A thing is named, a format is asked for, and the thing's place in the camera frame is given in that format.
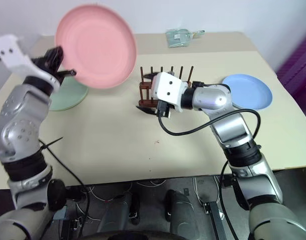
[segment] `table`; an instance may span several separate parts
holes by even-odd
[[[174,66],[176,75],[184,66],[182,79],[215,84],[231,74],[249,74],[261,79],[272,91],[272,104],[259,113],[262,124],[256,142],[262,145],[272,169],[306,166],[306,117],[278,81],[276,74],[251,41],[239,32],[206,33],[190,47],[167,48],[164,34],[136,35],[138,58],[129,79],[112,89],[89,89],[87,97],[66,111],[49,112],[40,137],[50,142],[64,137],[51,148],[85,184],[142,179],[215,175],[226,161],[211,129],[186,136],[170,136],[157,117],[139,111],[140,66],[164,70]],[[32,51],[43,55],[54,46],[53,36],[42,37]],[[0,110],[16,84],[23,80],[11,75],[0,91]],[[253,131],[256,119],[243,114]],[[192,129],[208,121],[202,112],[172,112],[164,119],[172,131]],[[54,178],[66,185],[78,184],[48,153],[45,159],[54,168]],[[0,189],[8,188],[8,176],[0,164]]]

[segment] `white wall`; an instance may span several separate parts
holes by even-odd
[[[306,0],[0,0],[0,34],[24,36],[31,46],[37,35],[54,35],[61,17],[85,3],[114,9],[134,33],[244,32],[274,70],[306,35]]]

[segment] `green plate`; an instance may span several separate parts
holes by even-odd
[[[51,95],[50,111],[63,111],[79,104],[87,95],[88,87],[73,77],[66,77],[57,93]]]

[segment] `pink plate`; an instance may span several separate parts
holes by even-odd
[[[75,79],[92,88],[123,83],[135,66],[136,43],[130,28],[99,5],[69,11],[57,27],[55,43],[64,50],[64,67],[75,69]]]

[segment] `blue plate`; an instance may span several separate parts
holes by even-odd
[[[260,110],[272,102],[272,92],[261,80],[246,74],[227,76],[223,84],[231,88],[233,105],[237,108]]]

